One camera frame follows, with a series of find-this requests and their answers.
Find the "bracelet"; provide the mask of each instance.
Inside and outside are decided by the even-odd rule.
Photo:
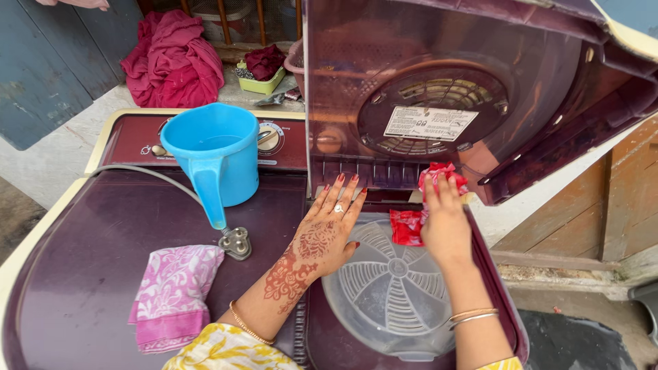
[[[469,318],[467,318],[467,319],[463,319],[463,320],[457,321],[456,323],[453,323],[452,325],[450,325],[450,329],[448,329],[448,330],[449,330],[449,331],[454,330],[454,328],[455,328],[457,325],[461,324],[461,323],[465,323],[465,322],[467,322],[467,321],[471,321],[471,320],[475,320],[475,319],[481,319],[481,318],[483,318],[483,317],[489,317],[489,316],[498,316],[498,313],[483,313],[483,314],[481,314],[481,315],[477,315],[477,316],[473,316],[473,317],[469,317]]]
[[[455,322],[457,319],[460,317],[464,316],[469,316],[469,315],[479,315],[481,313],[498,313],[498,308],[479,308],[479,309],[472,309],[470,311],[458,313],[454,316],[452,316],[449,320]]]
[[[228,304],[228,309],[231,311],[231,313],[233,314],[233,318],[238,322],[238,324],[240,325],[242,330],[249,333],[249,335],[256,338],[258,341],[267,344],[268,346],[273,345],[274,344],[274,339],[272,339],[272,340],[264,339],[263,337],[259,336],[258,334],[254,333],[253,331],[251,331],[251,329],[247,328],[247,325],[244,323],[244,321],[242,321],[240,319],[240,316],[238,316],[238,314],[236,313],[235,308],[233,308],[233,304],[235,302],[236,302],[235,300],[231,301],[231,303]]]

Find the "sticker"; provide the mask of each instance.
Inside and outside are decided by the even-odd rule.
[[[384,136],[454,142],[477,115],[454,109],[395,107]]]

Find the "transparent lid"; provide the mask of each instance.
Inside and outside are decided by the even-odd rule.
[[[362,213],[349,236],[361,245],[322,278],[324,293],[363,344],[403,361],[432,361],[455,347],[443,277],[425,248],[394,244],[392,234],[388,214]]]

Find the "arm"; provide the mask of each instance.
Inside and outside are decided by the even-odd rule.
[[[354,254],[358,245],[347,243],[347,237],[366,198],[364,188],[349,206],[358,179],[348,181],[338,200],[345,213],[334,212],[344,174],[331,190],[327,185],[321,191],[281,258],[234,304],[240,319],[261,338],[273,339],[311,283],[333,273]],[[217,322],[239,326],[230,311]]]
[[[470,226],[454,178],[446,181],[439,176],[437,193],[431,176],[426,176],[425,198],[430,216],[421,236],[441,268],[453,314],[494,308],[480,271],[473,263]],[[514,356],[496,316],[457,325],[455,337],[457,370],[473,370]]]

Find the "blue plastic mug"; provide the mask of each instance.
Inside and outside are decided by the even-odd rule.
[[[192,181],[213,228],[226,227],[224,207],[251,198],[258,188],[258,120],[248,110],[212,103],[170,119],[161,132]]]

